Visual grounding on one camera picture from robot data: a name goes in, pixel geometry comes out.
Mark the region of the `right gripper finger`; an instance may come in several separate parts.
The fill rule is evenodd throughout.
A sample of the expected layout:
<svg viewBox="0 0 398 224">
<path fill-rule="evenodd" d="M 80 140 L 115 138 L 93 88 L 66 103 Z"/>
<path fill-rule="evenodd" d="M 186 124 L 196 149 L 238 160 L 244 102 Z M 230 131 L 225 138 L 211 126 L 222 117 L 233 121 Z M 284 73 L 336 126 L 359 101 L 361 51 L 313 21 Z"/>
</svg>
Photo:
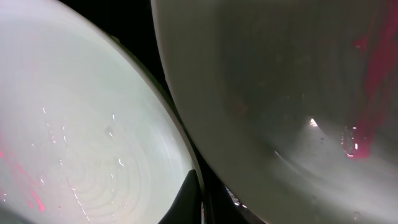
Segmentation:
<svg viewBox="0 0 398 224">
<path fill-rule="evenodd" d="M 159 224 L 201 224 L 201 192 L 197 173 L 190 170 Z"/>
</svg>

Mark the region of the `light blue plate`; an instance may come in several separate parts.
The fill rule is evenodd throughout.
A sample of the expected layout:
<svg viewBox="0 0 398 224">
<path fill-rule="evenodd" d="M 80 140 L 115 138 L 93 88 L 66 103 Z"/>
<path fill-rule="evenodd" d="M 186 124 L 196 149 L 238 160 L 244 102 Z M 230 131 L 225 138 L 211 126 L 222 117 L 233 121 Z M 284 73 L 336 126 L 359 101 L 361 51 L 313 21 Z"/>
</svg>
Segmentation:
<svg viewBox="0 0 398 224">
<path fill-rule="evenodd" d="M 148 72 L 58 1 L 1 2 L 1 222 L 159 223 L 192 147 Z"/>
</svg>

